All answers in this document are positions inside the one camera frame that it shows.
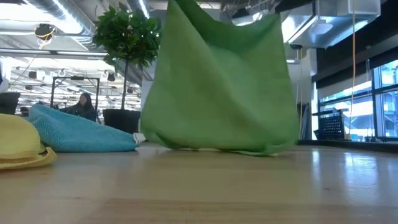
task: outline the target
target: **plant pot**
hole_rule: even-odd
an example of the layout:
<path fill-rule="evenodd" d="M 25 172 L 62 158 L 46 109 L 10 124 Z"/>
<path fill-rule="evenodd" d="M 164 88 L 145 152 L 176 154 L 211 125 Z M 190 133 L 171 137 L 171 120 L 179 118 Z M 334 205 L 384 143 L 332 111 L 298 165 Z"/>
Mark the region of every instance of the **plant pot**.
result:
<path fill-rule="evenodd" d="M 20 93 L 0 93 L 0 113 L 15 114 Z"/>
<path fill-rule="evenodd" d="M 140 111 L 106 109 L 103 111 L 105 125 L 126 133 L 138 133 Z"/>

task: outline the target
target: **pole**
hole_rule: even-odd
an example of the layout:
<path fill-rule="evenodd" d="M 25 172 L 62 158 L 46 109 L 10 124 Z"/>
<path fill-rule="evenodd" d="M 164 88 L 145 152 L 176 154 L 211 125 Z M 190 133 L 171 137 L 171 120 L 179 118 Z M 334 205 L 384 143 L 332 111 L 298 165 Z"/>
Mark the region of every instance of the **pole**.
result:
<path fill-rule="evenodd" d="M 53 107 L 54 103 L 54 90 L 55 90 L 55 81 L 57 80 L 58 77 L 53 77 L 52 78 L 52 87 L 51 87 L 51 100 L 50 100 L 50 107 Z"/>
<path fill-rule="evenodd" d="M 100 93 L 100 78 L 97 78 L 97 92 L 95 96 L 95 112 L 98 114 L 98 95 Z"/>
<path fill-rule="evenodd" d="M 126 99 L 127 90 L 127 69 L 129 67 L 129 62 L 126 60 L 126 66 L 124 67 L 124 83 L 123 83 L 123 96 L 122 96 L 122 110 L 124 110 L 124 101 Z"/>

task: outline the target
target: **wooden table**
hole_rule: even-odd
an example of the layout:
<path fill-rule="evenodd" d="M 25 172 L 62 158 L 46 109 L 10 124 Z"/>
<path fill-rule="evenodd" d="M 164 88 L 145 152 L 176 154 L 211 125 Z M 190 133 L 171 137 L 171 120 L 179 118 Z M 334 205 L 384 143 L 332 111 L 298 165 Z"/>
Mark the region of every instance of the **wooden table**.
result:
<path fill-rule="evenodd" d="M 279 157 L 58 154 L 0 172 L 1 224 L 398 223 L 398 157 L 296 147 Z"/>

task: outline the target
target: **green leaves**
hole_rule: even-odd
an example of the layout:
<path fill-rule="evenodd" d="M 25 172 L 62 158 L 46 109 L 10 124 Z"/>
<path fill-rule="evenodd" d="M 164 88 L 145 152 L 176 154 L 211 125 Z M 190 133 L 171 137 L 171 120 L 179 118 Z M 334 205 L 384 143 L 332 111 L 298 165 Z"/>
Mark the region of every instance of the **green leaves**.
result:
<path fill-rule="evenodd" d="M 147 19 L 141 10 L 129 12 L 121 3 L 118 9 L 109 6 L 109 11 L 98 19 L 93 42 L 104 46 L 108 52 L 104 58 L 106 63 L 115 66 L 117 60 L 123 59 L 142 68 L 148 67 L 158 56 L 159 19 Z"/>

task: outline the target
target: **green fabric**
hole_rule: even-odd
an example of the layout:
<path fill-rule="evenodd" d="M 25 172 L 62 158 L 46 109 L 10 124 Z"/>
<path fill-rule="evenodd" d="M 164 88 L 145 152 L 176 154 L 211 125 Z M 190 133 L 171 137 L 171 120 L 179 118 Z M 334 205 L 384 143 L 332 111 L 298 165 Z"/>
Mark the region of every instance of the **green fabric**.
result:
<path fill-rule="evenodd" d="M 279 15 L 236 27 L 192 0 L 169 1 L 141 117 L 147 139 L 266 156 L 290 148 L 297 120 Z"/>

